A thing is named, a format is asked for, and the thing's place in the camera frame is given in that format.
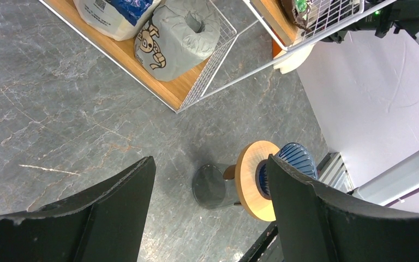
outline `wooden shelf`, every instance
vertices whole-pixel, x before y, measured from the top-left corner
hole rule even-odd
[[[280,0],[252,0],[252,3],[282,42],[287,46],[293,44],[298,27],[286,18]]]
[[[76,10],[73,0],[40,0],[50,6],[73,27],[84,34],[96,46],[106,52],[125,70],[138,78],[152,92],[174,110],[178,110],[190,92],[193,84],[205,67],[208,59],[170,82],[161,82],[153,78],[134,56],[134,39],[115,41],[86,24]]]

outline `white cylinder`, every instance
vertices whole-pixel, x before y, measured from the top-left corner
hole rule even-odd
[[[419,151],[356,188],[352,195],[384,206],[416,189],[419,189]]]

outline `wooden board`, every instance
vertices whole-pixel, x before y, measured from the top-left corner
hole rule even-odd
[[[286,18],[280,0],[252,0],[252,2],[282,42],[286,46],[293,44],[298,27]]]
[[[269,154],[276,154],[280,149],[269,141],[257,141],[249,144],[238,156],[235,166],[235,186],[238,198],[245,210],[254,218],[274,221],[276,214],[272,200],[264,198],[256,184],[256,170],[261,161]]]
[[[152,92],[167,102],[173,109],[178,110],[190,92],[193,84],[205,67],[208,59],[180,77],[161,82],[153,78],[134,57],[134,39],[115,41],[86,24],[76,10],[73,0],[41,0],[54,9],[59,15],[78,29],[89,40],[121,64],[133,76],[137,77]]]

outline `cartoon dog print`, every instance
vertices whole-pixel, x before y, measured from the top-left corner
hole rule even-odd
[[[150,67],[155,70],[157,68],[164,68],[166,66],[166,58],[163,56],[158,43],[152,37],[160,38],[158,28],[154,26],[151,21],[148,23],[148,28],[145,26],[138,33],[137,38],[141,42],[140,50],[145,53],[153,52],[153,59],[158,64],[150,64]]]

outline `barcode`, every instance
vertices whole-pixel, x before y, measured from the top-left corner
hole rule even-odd
[[[95,5],[102,11],[105,9],[105,4],[106,2],[104,0],[95,0]]]

